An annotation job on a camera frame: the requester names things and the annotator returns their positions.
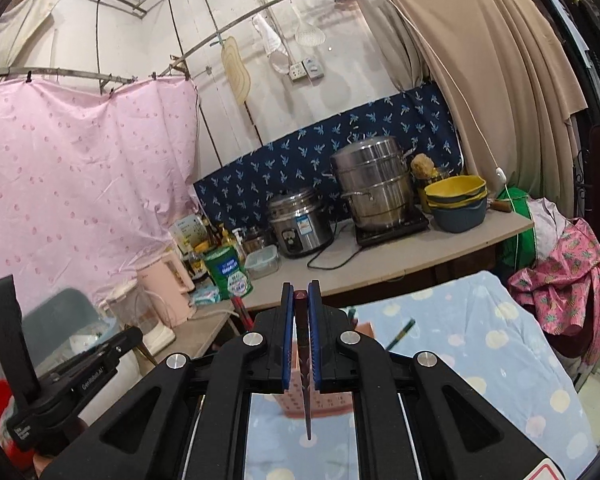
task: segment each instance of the blue gripper pad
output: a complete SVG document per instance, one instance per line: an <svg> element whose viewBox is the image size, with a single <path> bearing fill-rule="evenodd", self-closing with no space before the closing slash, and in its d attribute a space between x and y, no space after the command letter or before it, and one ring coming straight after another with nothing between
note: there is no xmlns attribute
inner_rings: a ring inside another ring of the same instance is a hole
<svg viewBox="0 0 600 480"><path fill-rule="evenodd" d="M320 391L322 383L322 370L320 360L320 329L318 328L318 310L322 306L320 297L320 286L317 281L309 283L308 287L309 306L309 336L311 341L311 368L314 371L314 388Z"/></svg>
<svg viewBox="0 0 600 480"><path fill-rule="evenodd" d="M294 288L290 283L285 283L282 289L282 306L286 311L285 316L285 338L282 345L282 385L285 390L289 389L291 380L291 349L294 336Z"/></svg>

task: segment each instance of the green pen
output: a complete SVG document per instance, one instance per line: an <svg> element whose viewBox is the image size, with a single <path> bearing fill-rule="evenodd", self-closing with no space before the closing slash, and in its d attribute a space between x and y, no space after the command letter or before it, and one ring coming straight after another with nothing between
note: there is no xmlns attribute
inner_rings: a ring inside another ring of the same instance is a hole
<svg viewBox="0 0 600 480"><path fill-rule="evenodd" d="M415 319L411 319L402 330L400 330L400 332L398 332L398 335L396 337L394 337L394 339L387 345L387 347L385 348L385 350L389 351L391 350L391 348L393 348L394 346L396 346L400 340L407 335L407 333L409 332L409 330L411 330L413 328L413 325L416 324L416 320Z"/></svg>

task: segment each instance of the green can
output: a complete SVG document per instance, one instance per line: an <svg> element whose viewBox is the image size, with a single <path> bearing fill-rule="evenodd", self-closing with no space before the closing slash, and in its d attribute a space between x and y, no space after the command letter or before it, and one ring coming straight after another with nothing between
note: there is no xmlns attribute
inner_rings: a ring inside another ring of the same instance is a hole
<svg viewBox="0 0 600 480"><path fill-rule="evenodd" d="M241 298L253 290L233 247L225 246L209 251L203 254L202 259L223 300L232 296Z"/></svg>

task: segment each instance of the triangular cutout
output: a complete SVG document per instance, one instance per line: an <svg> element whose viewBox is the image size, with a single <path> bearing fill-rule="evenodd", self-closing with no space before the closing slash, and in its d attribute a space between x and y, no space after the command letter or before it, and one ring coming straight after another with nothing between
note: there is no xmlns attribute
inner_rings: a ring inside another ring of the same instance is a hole
<svg viewBox="0 0 600 480"><path fill-rule="evenodd" d="M502 435L454 387L443 386L442 393L468 452L477 452L502 440Z"/></svg>
<svg viewBox="0 0 600 480"><path fill-rule="evenodd" d="M133 454L138 450L144 430L146 429L151 414L154 412L155 403L160 397L160 388L154 386L141 399L107 430L100 438L120 451Z"/></svg>

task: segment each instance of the green bag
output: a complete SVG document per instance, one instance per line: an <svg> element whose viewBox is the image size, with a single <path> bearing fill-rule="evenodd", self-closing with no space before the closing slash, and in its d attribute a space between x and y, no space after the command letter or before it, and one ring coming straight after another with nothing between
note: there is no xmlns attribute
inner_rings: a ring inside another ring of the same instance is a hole
<svg viewBox="0 0 600 480"><path fill-rule="evenodd" d="M528 194L517 187L509 187L509 195L507 195L506 189L498 195L500 200L508 200L509 197L513 211L531 220L531 212L526 204ZM507 238L503 241L501 250L498 259L514 271L532 266L536 261L536 232L531 228L519 235Z"/></svg>

